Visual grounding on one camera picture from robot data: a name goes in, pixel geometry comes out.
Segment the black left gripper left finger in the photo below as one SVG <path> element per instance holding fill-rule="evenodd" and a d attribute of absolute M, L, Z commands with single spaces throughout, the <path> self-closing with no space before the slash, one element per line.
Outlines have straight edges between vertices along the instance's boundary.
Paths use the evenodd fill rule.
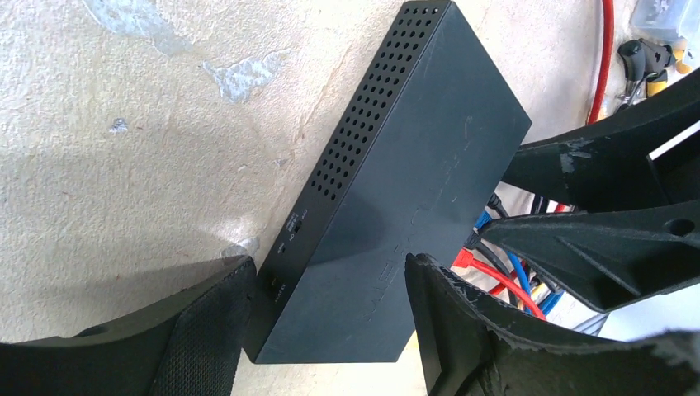
<path fill-rule="evenodd" d="M 1 345 L 3 395 L 229 395 L 256 267 L 227 257 L 208 279 L 73 337 Z"/>

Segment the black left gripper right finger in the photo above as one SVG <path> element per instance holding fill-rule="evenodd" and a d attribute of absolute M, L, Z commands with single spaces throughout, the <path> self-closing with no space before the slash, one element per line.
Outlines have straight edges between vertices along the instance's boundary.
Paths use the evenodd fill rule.
<path fill-rule="evenodd" d="M 594 337 L 534 318 L 426 254 L 408 255 L 405 282 L 431 395 L 696 395 L 699 335 L 635 342 Z"/>

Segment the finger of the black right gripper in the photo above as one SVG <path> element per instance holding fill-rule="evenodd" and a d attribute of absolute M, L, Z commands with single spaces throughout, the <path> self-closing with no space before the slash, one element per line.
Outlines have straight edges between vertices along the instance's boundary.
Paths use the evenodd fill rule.
<path fill-rule="evenodd" d="M 600 313 L 699 282 L 699 202 L 497 219 L 480 232 Z"/>
<path fill-rule="evenodd" d="M 502 181 L 589 212 L 663 205 L 649 154 L 699 120 L 699 72 L 591 125 L 522 145 Z"/>

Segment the black network switch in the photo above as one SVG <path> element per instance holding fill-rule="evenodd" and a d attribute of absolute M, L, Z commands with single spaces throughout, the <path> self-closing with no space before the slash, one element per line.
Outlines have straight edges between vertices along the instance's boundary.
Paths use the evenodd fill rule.
<path fill-rule="evenodd" d="M 531 124 L 454 2 L 404 3 L 259 269 L 248 358 L 397 361 L 405 258 L 456 257 Z"/>

